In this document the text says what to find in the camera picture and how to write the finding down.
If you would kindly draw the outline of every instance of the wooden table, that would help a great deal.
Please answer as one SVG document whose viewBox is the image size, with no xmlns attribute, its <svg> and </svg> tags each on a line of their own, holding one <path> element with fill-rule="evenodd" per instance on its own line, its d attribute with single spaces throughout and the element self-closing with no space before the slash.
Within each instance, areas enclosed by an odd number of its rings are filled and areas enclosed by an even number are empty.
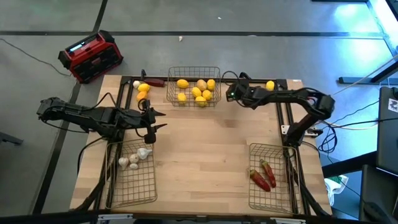
<svg viewBox="0 0 398 224">
<path fill-rule="evenodd" d="M 121 76 L 104 77 L 100 99 L 110 92 L 116 99 Z M 300 80 L 288 80 L 289 89 L 303 86 Z M 227 86 L 222 84 L 222 98 L 215 108 L 179 108 L 166 100 L 167 88 L 151 87 L 151 106 L 166 116 L 158 117 L 159 129 L 154 144 L 157 200 L 152 203 L 115 208 L 115 213 L 145 213 L 148 215 L 222 215 L 222 216 L 284 216 L 251 209 L 249 194 L 249 149 L 252 142 L 281 145 L 275 104 L 256 110 L 226 102 Z M 134 91 L 132 109 L 137 108 Z M 113 106 L 106 98 L 100 106 Z M 285 106 L 285 124 L 287 116 Z M 307 113 L 300 105 L 292 104 L 294 120 Z M 88 142 L 98 138 L 90 133 Z M 126 131 L 125 141 L 137 139 L 134 131 Z M 314 139 L 305 137 L 310 143 Z M 106 141 L 86 149 L 81 162 L 70 208 L 79 206 L 97 184 Z M 305 183 L 315 200 L 331 214 L 318 152 L 300 146 Z"/>
</svg>

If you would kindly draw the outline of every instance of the lemon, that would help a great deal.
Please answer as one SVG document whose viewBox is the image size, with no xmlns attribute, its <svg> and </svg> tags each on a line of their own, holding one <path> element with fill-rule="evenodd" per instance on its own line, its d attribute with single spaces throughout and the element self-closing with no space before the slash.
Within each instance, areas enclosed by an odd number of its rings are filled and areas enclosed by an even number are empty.
<svg viewBox="0 0 398 224">
<path fill-rule="evenodd" d="M 142 99 L 146 99 L 148 97 L 148 92 L 146 91 L 141 91 L 137 94 L 137 101 L 140 101 Z"/>
<path fill-rule="evenodd" d="M 207 89 L 213 91 L 216 88 L 216 81 L 208 80 L 207 81 Z"/>
<path fill-rule="evenodd" d="M 193 97 L 201 96 L 201 91 L 199 90 L 198 87 L 193 87 L 192 88 L 192 95 L 193 95 Z"/>
<path fill-rule="evenodd" d="M 178 80 L 177 81 L 177 86 L 179 88 L 186 88 L 189 86 L 189 83 L 186 80 Z"/>
<path fill-rule="evenodd" d="M 148 84 L 143 83 L 143 84 L 139 85 L 137 89 L 138 89 L 138 91 L 146 91 L 146 92 L 148 92 L 150 87 L 149 87 Z"/>
<path fill-rule="evenodd" d="M 195 102 L 196 102 L 197 105 L 199 105 L 199 106 L 206 106 L 206 105 L 207 105 L 206 99 L 205 99 L 204 97 L 202 97 L 202 96 L 198 96 L 198 97 L 195 99 Z"/>
<path fill-rule="evenodd" d="M 266 89 L 267 90 L 272 91 L 272 90 L 274 90 L 274 88 L 275 88 L 275 83 L 273 81 L 268 81 L 266 83 Z"/>
<path fill-rule="evenodd" d="M 206 100 L 211 100 L 212 97 L 213 97 L 213 95 L 211 94 L 211 92 L 208 91 L 208 90 L 203 91 L 203 93 L 201 93 L 201 95 L 202 95 L 202 96 L 204 97 L 204 99 L 206 99 Z"/>
<path fill-rule="evenodd" d="M 187 101 L 187 96 L 185 96 L 185 94 L 183 94 L 183 93 L 179 93 L 179 94 L 177 95 L 177 99 L 178 99 L 178 102 L 179 102 L 181 105 L 184 105 L 185 102 Z"/>
<path fill-rule="evenodd" d="M 204 80 L 198 80 L 197 87 L 199 88 L 200 91 L 205 91 L 207 88 L 207 84 Z"/>
</svg>

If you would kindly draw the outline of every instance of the red pepper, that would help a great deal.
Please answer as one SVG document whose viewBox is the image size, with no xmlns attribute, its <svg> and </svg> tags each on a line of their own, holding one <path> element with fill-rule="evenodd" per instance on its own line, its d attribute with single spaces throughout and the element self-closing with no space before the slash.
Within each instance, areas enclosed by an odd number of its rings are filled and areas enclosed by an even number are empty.
<svg viewBox="0 0 398 224">
<path fill-rule="evenodd" d="M 265 190 L 266 192 L 270 192 L 271 188 L 264 178 L 256 170 L 250 170 L 250 178 L 257 184 L 260 188 Z"/>
<path fill-rule="evenodd" d="M 269 166 L 268 162 L 263 161 L 262 159 L 260 160 L 261 166 L 264 169 L 264 172 L 266 173 L 266 175 L 269 178 L 269 182 L 271 183 L 272 187 L 276 187 L 276 180 L 275 180 L 275 176 L 272 173 L 272 169 L 271 166 Z"/>
</svg>

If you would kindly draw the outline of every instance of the floor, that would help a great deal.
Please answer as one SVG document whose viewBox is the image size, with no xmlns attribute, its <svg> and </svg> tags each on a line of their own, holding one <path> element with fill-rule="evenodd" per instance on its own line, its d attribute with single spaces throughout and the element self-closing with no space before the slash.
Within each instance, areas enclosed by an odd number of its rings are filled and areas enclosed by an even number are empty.
<svg viewBox="0 0 398 224">
<path fill-rule="evenodd" d="M 383 0 L 372 1 L 375 9 L 388 14 L 383 9 Z M 118 75 L 138 75 L 144 68 L 148 75 L 166 76 L 171 66 L 219 66 L 221 71 L 245 71 L 253 78 L 301 79 L 306 86 L 334 94 L 344 88 L 337 84 L 338 77 L 363 77 L 392 58 L 391 48 L 383 40 L 374 14 L 365 3 L 311 0 L 31 2 L 1 1 L 0 38 L 53 64 L 63 73 L 68 71 L 57 60 L 58 51 L 84 38 L 94 27 L 118 33 L 115 39 L 124 62 L 110 71 Z M 107 4 L 101 20 L 98 11 L 103 2 Z M 149 31 L 150 35 L 133 31 Z M 178 34 L 167 33 L 170 31 L 202 32 L 186 33 L 179 42 Z M 32 211 L 58 135 L 58 130 L 41 123 L 35 112 L 42 99 L 57 96 L 68 100 L 75 79 L 57 74 L 48 65 L 1 40 L 0 58 L 0 131 L 24 139 L 21 146 L 0 144 L 0 216 L 23 215 Z M 76 103 L 95 104 L 101 82 L 99 78 L 82 85 Z M 354 86 L 334 95 L 335 112 L 329 121 L 377 101 L 378 91 L 378 85 Z M 377 105 L 341 123 L 374 118 L 377 118 Z M 333 159 L 343 160 L 376 149 L 377 128 L 339 129 L 337 134 L 338 147 L 330 154 Z M 76 181 L 77 155 L 86 139 L 86 134 L 66 135 L 43 212 L 68 210 Z M 359 182 L 360 179 L 349 184 L 359 189 Z M 353 206 L 358 204 L 357 200 L 352 196 Z M 338 201 L 343 203 L 344 199 L 338 198 L 335 203 Z"/>
</svg>

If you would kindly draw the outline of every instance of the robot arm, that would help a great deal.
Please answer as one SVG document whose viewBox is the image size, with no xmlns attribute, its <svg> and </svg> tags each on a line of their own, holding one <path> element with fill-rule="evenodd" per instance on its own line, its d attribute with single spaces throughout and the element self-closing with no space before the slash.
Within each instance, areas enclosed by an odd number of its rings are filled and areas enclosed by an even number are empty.
<svg viewBox="0 0 398 224">
<path fill-rule="evenodd" d="M 139 129 L 146 128 L 147 134 L 144 140 L 147 144 L 156 141 L 157 129 L 165 126 L 161 124 L 151 126 L 156 122 L 156 116 L 164 116 L 163 113 L 150 108 L 149 100 L 142 102 L 143 111 L 125 110 L 115 107 L 96 107 L 89 108 L 51 97 L 41 101 L 37 110 L 39 119 L 43 122 L 48 120 L 64 120 L 80 126 L 82 130 L 96 131 L 104 138 L 116 138 L 120 129 Z"/>
<path fill-rule="evenodd" d="M 291 146 L 301 145 L 305 131 L 318 120 L 328 119 L 333 112 L 334 99 L 311 88 L 299 90 L 269 91 L 259 86 L 249 86 L 249 80 L 240 79 L 226 91 L 227 101 L 238 101 L 247 108 L 256 109 L 268 103 L 298 103 L 307 111 L 307 115 L 298 123 L 289 127 L 284 142 Z"/>
</svg>

